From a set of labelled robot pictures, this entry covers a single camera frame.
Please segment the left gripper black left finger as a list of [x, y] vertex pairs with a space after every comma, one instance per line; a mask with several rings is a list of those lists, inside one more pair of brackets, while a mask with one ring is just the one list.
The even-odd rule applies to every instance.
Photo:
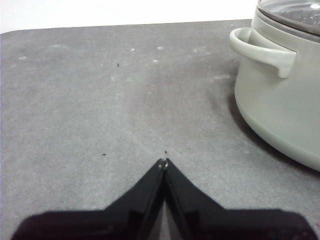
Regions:
[[14, 240], [146, 240], [164, 197], [163, 159], [127, 192], [103, 210], [47, 211], [23, 220]]

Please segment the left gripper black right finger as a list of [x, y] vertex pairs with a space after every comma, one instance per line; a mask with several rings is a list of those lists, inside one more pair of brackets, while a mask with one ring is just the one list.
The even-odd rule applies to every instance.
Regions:
[[226, 209], [164, 161], [165, 201], [185, 240], [315, 240], [300, 214], [281, 209]]

